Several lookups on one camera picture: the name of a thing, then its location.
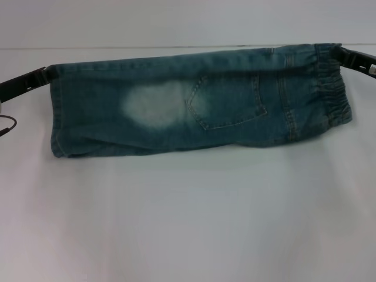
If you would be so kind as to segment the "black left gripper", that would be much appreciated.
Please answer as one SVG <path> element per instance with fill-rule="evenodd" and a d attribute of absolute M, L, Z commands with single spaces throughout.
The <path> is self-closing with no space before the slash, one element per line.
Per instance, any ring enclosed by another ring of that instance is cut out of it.
<path fill-rule="evenodd" d="M 45 86 L 57 77 L 56 66 L 48 66 L 2 82 L 0 86 L 1 103 Z"/>

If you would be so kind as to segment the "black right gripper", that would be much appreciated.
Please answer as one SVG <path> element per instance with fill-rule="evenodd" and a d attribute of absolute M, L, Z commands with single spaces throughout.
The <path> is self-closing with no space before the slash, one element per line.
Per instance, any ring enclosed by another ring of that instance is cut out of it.
<path fill-rule="evenodd" d="M 375 56 L 352 51 L 342 46 L 332 49 L 333 57 L 340 63 L 349 63 L 349 68 L 375 78 Z"/>

